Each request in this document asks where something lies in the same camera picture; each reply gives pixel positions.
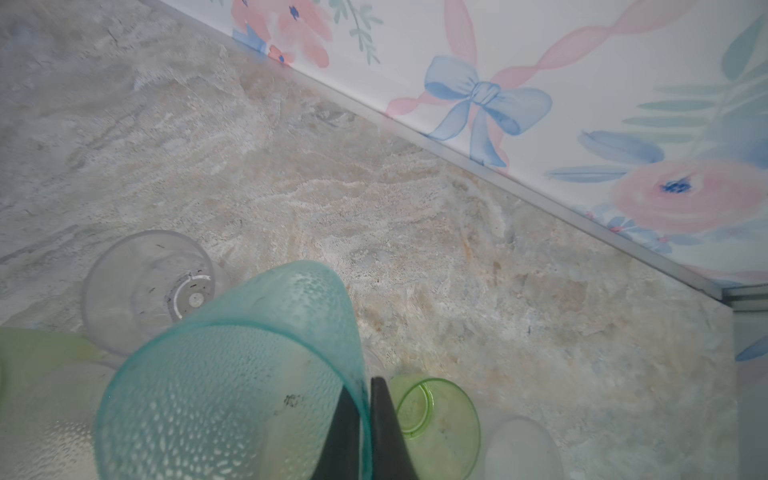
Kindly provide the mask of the clear smooth tall tumbler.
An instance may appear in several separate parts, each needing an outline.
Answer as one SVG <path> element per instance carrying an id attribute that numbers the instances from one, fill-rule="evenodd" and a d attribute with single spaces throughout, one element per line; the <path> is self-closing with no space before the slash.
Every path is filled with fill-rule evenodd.
<path id="1" fill-rule="evenodd" d="M 81 291 L 86 333 L 127 357 L 223 293 L 229 278 L 190 237 L 167 230 L 127 236 L 103 253 Z"/>

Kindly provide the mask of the light green textured tumbler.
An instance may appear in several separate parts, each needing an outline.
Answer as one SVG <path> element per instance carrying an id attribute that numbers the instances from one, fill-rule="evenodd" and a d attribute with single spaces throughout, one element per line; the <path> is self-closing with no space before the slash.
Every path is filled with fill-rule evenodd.
<path id="1" fill-rule="evenodd" d="M 75 334 L 2 327 L 1 406 L 38 377 L 62 366 L 98 362 L 105 356 L 105 351 Z"/>

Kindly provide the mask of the clear textured tumbler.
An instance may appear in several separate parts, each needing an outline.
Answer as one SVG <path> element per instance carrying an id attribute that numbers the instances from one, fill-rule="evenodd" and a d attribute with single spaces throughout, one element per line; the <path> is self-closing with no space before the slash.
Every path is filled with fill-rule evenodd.
<path id="1" fill-rule="evenodd" d="M 96 479 L 94 422 L 115 370 L 67 365 L 14 395 L 1 410 L 3 479 Z"/>

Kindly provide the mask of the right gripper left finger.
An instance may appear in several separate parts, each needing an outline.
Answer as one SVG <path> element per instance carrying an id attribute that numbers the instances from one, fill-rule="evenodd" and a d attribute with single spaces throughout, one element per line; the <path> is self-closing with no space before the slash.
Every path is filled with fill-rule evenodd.
<path id="1" fill-rule="evenodd" d="M 357 480 L 359 475 L 360 414 L 343 387 L 311 480 Z"/>

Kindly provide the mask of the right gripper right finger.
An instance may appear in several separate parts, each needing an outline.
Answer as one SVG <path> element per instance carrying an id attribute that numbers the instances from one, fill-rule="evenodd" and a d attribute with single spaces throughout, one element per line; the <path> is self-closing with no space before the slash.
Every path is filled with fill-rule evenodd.
<path id="1" fill-rule="evenodd" d="M 373 478 L 418 480 L 386 380 L 371 379 Z"/>

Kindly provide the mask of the teal textured tumbler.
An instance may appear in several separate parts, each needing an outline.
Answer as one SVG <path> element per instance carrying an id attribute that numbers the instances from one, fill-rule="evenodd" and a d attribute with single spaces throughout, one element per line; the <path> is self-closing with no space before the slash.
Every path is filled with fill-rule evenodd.
<path id="1" fill-rule="evenodd" d="M 95 420 L 102 479 L 311 479 L 341 389 L 360 414 L 373 475 L 369 393 L 341 278 L 301 260 L 202 306 L 132 354 Z"/>

